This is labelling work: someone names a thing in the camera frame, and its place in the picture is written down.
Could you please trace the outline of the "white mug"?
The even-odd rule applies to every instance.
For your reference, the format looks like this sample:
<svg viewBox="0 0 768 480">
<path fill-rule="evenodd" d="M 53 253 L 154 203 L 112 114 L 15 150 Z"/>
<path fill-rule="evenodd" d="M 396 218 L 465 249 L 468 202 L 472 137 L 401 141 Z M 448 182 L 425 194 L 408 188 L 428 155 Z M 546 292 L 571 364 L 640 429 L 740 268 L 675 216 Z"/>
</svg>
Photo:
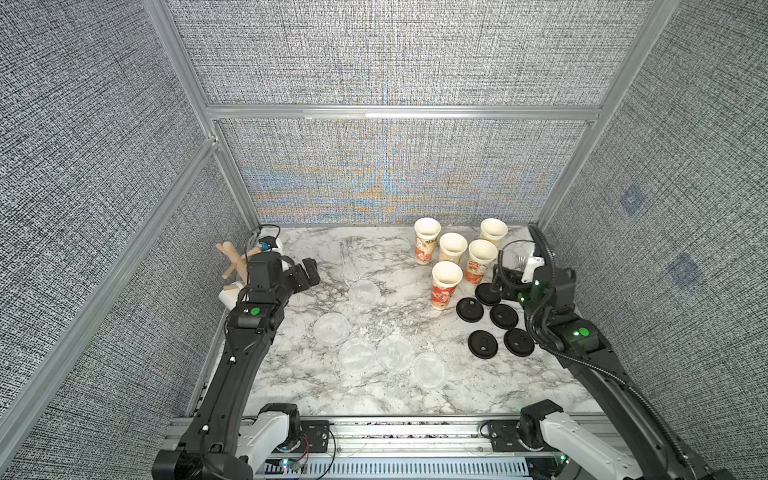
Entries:
<svg viewBox="0 0 768 480">
<path fill-rule="evenodd" d="M 228 311 L 231 311 L 235 308 L 238 302 L 239 293 L 244 288 L 244 286 L 245 284 L 243 282 L 235 281 L 231 284 L 225 285 L 218 294 L 218 299 Z"/>
</svg>

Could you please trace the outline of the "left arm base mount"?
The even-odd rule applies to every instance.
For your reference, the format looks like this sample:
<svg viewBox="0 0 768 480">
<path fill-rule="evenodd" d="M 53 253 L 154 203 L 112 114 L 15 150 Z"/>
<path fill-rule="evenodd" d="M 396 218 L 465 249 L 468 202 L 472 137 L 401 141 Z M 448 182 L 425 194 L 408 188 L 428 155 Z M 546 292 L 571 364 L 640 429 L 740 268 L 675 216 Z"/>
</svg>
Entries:
<svg viewBox="0 0 768 480">
<path fill-rule="evenodd" d="M 298 455 L 307 451 L 310 454 L 327 453 L 331 440 L 331 423 L 327 420 L 301 420 L 301 432 L 296 440 L 287 443 L 286 449 L 275 452 Z"/>
</svg>

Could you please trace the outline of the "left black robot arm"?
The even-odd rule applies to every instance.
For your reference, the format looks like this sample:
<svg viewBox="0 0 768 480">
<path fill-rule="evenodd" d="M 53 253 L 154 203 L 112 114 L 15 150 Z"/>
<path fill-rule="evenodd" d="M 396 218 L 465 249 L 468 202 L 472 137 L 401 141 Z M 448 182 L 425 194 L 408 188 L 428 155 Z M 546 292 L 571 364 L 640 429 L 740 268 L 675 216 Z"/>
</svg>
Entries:
<svg viewBox="0 0 768 480">
<path fill-rule="evenodd" d="M 158 452 L 155 479 L 251 479 L 278 448 L 301 440 L 296 405 L 272 403 L 241 429 L 256 374 L 285 318 L 290 298 L 320 284 L 317 263 L 275 251 L 246 262 L 246 283 L 225 324 L 222 358 L 197 414 L 178 444 Z"/>
</svg>

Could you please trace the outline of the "red patterned paper cup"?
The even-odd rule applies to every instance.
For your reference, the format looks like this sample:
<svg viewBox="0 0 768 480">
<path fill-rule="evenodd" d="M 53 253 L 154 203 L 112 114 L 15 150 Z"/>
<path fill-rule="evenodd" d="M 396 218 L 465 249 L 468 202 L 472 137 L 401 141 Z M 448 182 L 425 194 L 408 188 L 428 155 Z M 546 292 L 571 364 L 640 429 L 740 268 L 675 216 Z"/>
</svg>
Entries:
<svg viewBox="0 0 768 480">
<path fill-rule="evenodd" d="M 453 292 L 463 279 L 463 270 L 451 261 L 440 261 L 432 268 L 431 304 L 437 310 L 446 309 Z"/>
</svg>

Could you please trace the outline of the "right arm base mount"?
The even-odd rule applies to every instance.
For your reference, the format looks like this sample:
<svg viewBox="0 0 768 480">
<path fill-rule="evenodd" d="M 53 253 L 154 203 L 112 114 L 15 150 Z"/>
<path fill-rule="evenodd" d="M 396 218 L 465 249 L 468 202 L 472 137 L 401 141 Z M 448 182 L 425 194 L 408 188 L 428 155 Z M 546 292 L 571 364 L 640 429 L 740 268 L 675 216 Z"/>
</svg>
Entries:
<svg viewBox="0 0 768 480">
<path fill-rule="evenodd" d="M 494 453 L 524 452 L 517 425 L 517 420 L 488 420 L 481 425 L 479 432 L 490 442 Z"/>
</svg>

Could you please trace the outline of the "wooden mug tree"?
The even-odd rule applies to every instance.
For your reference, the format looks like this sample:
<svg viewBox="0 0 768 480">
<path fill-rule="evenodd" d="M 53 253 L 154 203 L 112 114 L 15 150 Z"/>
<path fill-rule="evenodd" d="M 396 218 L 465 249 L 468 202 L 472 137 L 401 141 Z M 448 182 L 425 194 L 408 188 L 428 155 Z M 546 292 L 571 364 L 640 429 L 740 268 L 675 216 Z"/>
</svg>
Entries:
<svg viewBox="0 0 768 480">
<path fill-rule="evenodd" d="M 246 283 L 248 279 L 247 259 L 260 253 L 260 248 L 256 247 L 241 254 L 232 242 L 225 241 L 217 243 L 216 249 L 230 261 L 230 266 L 222 273 L 221 278 L 228 280 L 233 275 L 237 275 L 241 282 Z"/>
</svg>

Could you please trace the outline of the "back left paper cup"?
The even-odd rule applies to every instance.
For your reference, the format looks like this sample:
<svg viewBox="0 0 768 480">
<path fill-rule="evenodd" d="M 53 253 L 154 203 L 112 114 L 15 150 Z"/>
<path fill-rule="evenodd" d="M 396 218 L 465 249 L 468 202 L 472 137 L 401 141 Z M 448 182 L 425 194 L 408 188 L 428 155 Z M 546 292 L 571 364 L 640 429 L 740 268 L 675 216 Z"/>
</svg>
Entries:
<svg viewBox="0 0 768 480">
<path fill-rule="evenodd" d="M 441 229 L 440 222 L 431 217 L 422 217 L 414 223 L 414 254 L 418 264 L 426 265 L 431 261 Z"/>
</svg>

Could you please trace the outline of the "red flower paper cup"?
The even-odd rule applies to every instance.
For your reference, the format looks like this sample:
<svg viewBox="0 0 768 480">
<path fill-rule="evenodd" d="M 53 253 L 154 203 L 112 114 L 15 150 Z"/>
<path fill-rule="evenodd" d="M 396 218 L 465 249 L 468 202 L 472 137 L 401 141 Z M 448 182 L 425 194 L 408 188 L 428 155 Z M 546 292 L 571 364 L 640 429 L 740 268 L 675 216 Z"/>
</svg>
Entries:
<svg viewBox="0 0 768 480">
<path fill-rule="evenodd" d="M 464 278 L 477 285 L 483 281 L 489 265 L 497 258 L 496 246 L 485 239 L 472 241 L 468 246 L 468 260 Z"/>
</svg>

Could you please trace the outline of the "back right paper cup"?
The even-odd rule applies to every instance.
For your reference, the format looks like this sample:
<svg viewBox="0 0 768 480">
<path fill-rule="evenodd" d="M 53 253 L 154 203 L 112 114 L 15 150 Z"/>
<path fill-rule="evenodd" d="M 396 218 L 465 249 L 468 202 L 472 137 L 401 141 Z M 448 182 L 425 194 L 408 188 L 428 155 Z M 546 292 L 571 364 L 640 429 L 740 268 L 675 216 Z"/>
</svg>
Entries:
<svg viewBox="0 0 768 480">
<path fill-rule="evenodd" d="M 480 238 L 499 248 L 508 234 L 508 225 L 496 218 L 486 218 L 480 224 Z"/>
</svg>

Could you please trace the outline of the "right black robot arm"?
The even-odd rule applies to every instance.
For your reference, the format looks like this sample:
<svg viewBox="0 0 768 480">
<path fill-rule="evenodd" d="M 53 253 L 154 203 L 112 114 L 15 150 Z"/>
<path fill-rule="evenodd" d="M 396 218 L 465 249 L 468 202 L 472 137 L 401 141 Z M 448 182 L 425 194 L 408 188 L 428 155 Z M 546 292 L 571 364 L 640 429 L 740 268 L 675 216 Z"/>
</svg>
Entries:
<svg viewBox="0 0 768 480">
<path fill-rule="evenodd" d="M 577 426 L 561 407 L 540 401 L 522 409 L 518 439 L 529 450 L 553 447 L 596 479 L 730 479 L 695 453 L 636 388 L 597 326 L 575 307 L 576 273 L 544 266 L 525 282 L 519 271 L 496 267 L 492 285 L 523 309 L 525 330 L 558 359 L 597 401 L 630 455 Z"/>
</svg>

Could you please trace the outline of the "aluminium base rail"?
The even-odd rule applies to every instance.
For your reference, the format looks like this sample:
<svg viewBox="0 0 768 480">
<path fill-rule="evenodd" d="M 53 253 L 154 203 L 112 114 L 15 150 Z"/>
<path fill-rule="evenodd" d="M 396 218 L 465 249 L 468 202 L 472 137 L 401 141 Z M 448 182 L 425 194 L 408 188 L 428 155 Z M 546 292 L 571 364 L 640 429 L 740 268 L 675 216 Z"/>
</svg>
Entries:
<svg viewBox="0 0 768 480">
<path fill-rule="evenodd" d="M 243 418 L 249 430 L 256 416 Z M 602 417 L 585 425 L 595 438 L 631 453 Z M 161 450 L 171 450 L 192 419 L 172 422 Z M 327 453 L 275 452 L 251 479 L 596 479 L 561 451 L 545 446 L 524 452 L 494 453 L 480 435 L 488 420 L 520 417 L 327 417 L 331 423 Z"/>
</svg>

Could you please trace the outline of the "yellow patterned paper cup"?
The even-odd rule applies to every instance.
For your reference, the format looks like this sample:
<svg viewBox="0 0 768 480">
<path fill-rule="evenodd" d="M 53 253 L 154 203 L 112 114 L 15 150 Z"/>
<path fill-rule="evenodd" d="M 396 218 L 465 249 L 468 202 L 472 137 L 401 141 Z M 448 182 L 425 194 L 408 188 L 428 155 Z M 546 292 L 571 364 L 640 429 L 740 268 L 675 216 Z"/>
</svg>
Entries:
<svg viewBox="0 0 768 480">
<path fill-rule="evenodd" d="M 438 242 L 439 261 L 450 261 L 459 265 L 468 248 L 467 239 L 458 233 L 445 233 Z"/>
</svg>

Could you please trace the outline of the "black cup lid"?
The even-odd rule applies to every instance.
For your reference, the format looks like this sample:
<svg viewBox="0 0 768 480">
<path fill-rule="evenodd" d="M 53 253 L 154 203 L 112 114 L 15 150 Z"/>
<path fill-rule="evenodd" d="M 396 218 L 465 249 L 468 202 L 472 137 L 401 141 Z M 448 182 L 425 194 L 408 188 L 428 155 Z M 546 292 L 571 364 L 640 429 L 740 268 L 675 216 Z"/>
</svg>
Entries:
<svg viewBox="0 0 768 480">
<path fill-rule="evenodd" d="M 502 300 L 500 289 L 488 282 L 478 284 L 474 294 L 477 301 L 486 307 L 496 306 Z"/>
<path fill-rule="evenodd" d="M 528 357 L 535 350 L 535 342 L 532 337 L 522 329 L 508 330 L 503 337 L 506 349 L 517 357 Z"/>
<path fill-rule="evenodd" d="M 467 323 L 479 322 L 485 313 L 484 306 L 473 297 L 465 297 L 456 303 L 456 316 Z"/>
<path fill-rule="evenodd" d="M 482 360 L 489 360 L 498 353 L 496 338 L 485 330 L 473 331 L 467 339 L 467 345 L 469 351 Z"/>
<path fill-rule="evenodd" d="M 519 323 L 517 311 L 507 304 L 493 306 L 490 309 L 489 316 L 492 324 L 503 330 L 515 329 Z"/>
</svg>

